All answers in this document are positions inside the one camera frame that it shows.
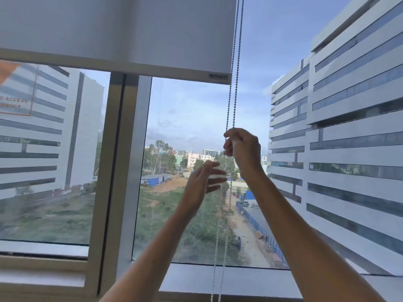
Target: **blue sky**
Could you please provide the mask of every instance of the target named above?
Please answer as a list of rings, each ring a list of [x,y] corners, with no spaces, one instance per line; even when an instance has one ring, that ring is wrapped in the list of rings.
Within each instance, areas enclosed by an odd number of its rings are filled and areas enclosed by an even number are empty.
[[[313,37],[349,2],[245,0],[235,126],[259,137],[262,154],[271,108],[264,89],[308,56]],[[86,73],[108,86],[108,73]],[[225,85],[154,78],[146,145],[161,139],[176,150],[221,150],[228,91]]]

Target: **blue fence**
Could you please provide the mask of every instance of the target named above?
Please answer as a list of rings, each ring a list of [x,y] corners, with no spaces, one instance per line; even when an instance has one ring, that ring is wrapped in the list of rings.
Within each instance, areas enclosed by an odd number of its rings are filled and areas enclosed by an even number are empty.
[[[272,249],[272,251],[280,257],[280,259],[282,260],[282,262],[284,264],[288,265],[287,261],[285,260],[285,257],[283,255],[283,253],[280,250],[280,247],[278,246],[278,244],[277,244],[277,242],[275,240],[275,238],[272,237],[271,235],[269,235],[266,232],[266,230],[264,228],[262,228],[262,226],[259,225],[258,222],[246,210],[243,209],[242,203],[240,201],[237,201],[237,208],[242,210],[244,215],[245,215],[245,217],[248,218],[248,220],[250,221],[252,226],[266,237],[266,242],[269,244],[269,246]]]

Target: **building roof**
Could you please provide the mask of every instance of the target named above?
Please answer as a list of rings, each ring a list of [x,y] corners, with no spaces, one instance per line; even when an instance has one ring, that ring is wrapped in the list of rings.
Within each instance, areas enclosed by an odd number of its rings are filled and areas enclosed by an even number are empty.
[[[142,180],[146,180],[146,179],[155,179],[155,178],[161,178],[161,177],[164,177],[164,176],[166,176],[166,175],[168,175],[168,174],[159,174],[159,175],[145,175],[145,176],[142,176],[142,177],[141,177],[141,179],[142,179]]]

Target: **person's right hand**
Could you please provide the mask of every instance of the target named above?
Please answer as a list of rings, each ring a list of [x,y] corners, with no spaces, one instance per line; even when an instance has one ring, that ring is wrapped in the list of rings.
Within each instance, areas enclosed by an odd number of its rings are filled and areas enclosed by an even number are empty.
[[[224,144],[224,154],[234,156],[242,178],[247,180],[263,171],[258,137],[242,128],[228,129],[224,137],[228,138]]]

